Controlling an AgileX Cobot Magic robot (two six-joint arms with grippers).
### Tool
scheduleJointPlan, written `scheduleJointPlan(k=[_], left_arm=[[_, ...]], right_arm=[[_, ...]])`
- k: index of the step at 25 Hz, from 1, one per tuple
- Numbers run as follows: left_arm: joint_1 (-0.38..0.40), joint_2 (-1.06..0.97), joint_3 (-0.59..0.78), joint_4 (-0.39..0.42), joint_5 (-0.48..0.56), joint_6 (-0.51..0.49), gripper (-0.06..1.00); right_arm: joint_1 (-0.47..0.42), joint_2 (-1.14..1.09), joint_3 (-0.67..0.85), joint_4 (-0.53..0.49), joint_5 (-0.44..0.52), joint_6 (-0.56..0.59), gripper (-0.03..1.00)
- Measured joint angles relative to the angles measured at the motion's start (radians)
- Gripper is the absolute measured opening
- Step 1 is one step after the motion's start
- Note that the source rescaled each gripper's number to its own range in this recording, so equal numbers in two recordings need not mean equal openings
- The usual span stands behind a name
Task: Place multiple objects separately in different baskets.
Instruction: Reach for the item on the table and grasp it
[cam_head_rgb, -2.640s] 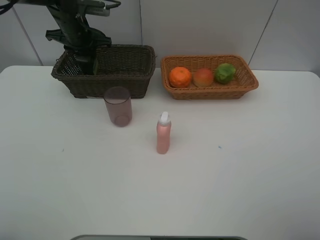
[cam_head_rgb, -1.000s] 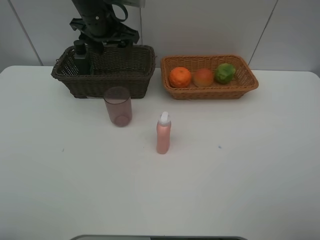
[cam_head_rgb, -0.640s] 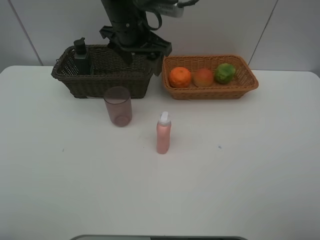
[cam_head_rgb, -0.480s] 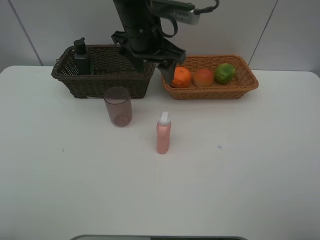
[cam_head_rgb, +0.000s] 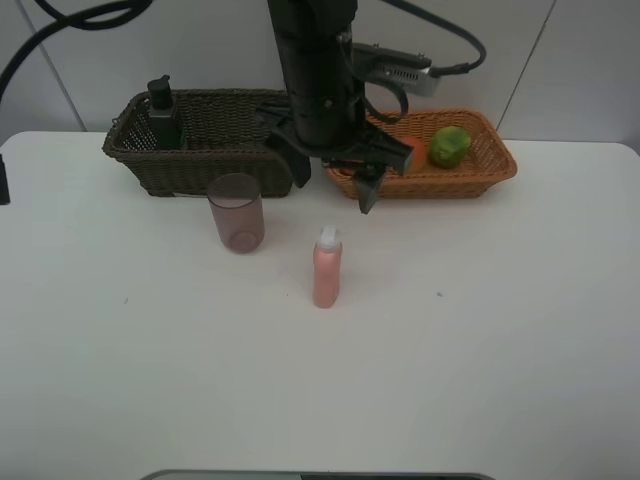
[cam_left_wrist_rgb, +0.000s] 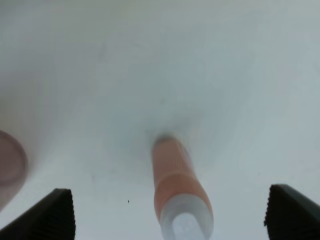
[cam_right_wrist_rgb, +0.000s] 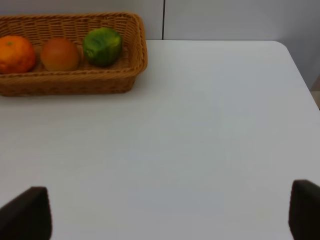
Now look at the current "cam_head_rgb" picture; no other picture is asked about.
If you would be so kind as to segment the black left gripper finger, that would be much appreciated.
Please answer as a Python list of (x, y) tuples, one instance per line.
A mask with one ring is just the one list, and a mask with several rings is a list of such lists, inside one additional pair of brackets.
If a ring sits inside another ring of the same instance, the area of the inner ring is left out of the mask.
[(289, 144), (284, 144), (279, 148), (279, 156), (287, 165), (293, 183), (298, 188), (303, 188), (311, 178), (309, 157), (300, 153)]
[(352, 184), (356, 190), (362, 214), (368, 214), (375, 205), (385, 175), (385, 167), (371, 167), (366, 170), (358, 170), (352, 176)]

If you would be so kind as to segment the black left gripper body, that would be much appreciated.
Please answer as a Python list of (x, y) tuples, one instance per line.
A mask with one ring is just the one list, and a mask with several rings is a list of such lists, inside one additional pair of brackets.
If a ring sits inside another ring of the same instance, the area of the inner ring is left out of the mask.
[(328, 162), (331, 168), (352, 162), (356, 171), (385, 167), (386, 172), (406, 173), (412, 149), (370, 123), (366, 111), (364, 83), (350, 64), (339, 64), (318, 72), (291, 72), (287, 98), (261, 103), (256, 116), (269, 129), (265, 147), (288, 171), (279, 156), (284, 144), (309, 159)]

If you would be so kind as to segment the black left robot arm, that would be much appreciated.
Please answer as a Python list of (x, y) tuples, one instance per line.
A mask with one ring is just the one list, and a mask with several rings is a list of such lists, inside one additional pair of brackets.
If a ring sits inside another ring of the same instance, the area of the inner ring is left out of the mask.
[(352, 61), (354, 1), (271, 1), (268, 4), (287, 102), (257, 109), (270, 134), (265, 146), (297, 187), (310, 179), (313, 158), (351, 172), (359, 208), (368, 213), (390, 170), (405, 173), (411, 147), (369, 122), (372, 108)]

